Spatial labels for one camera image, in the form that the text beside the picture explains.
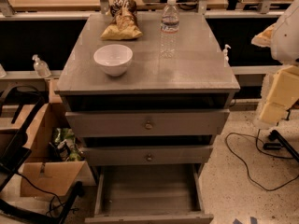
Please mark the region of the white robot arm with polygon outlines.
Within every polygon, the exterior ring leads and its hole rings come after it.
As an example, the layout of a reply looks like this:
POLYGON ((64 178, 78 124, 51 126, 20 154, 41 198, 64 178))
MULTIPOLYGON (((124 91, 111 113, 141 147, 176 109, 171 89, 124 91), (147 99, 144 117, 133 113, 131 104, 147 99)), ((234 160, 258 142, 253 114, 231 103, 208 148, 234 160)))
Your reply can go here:
POLYGON ((270 48, 274 60, 282 63, 263 79, 261 101, 253 121, 259 129, 269 129, 287 116, 299 100, 299 0, 294 0, 278 20, 254 36, 251 44, 270 48))

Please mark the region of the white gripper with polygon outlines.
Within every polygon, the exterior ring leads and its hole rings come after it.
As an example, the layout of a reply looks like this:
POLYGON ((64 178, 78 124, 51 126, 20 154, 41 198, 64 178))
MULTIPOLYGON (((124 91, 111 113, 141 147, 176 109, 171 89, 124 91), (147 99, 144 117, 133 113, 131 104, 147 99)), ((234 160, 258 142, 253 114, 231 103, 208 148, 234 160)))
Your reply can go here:
POLYGON ((283 65, 275 74, 267 74, 261 96, 253 123, 258 129, 269 129, 285 119, 299 100, 299 67, 283 65))

